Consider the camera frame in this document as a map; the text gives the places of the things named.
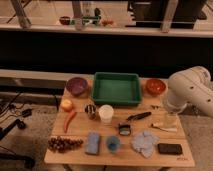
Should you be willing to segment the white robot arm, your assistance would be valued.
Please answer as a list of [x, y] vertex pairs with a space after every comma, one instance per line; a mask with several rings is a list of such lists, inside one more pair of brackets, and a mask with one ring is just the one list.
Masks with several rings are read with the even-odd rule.
[[169, 77], [167, 84], [168, 90], [162, 99], [166, 110], [163, 125], [166, 128], [176, 128], [177, 115], [185, 110], [188, 103], [213, 117], [211, 74], [206, 68], [195, 66], [176, 72]]

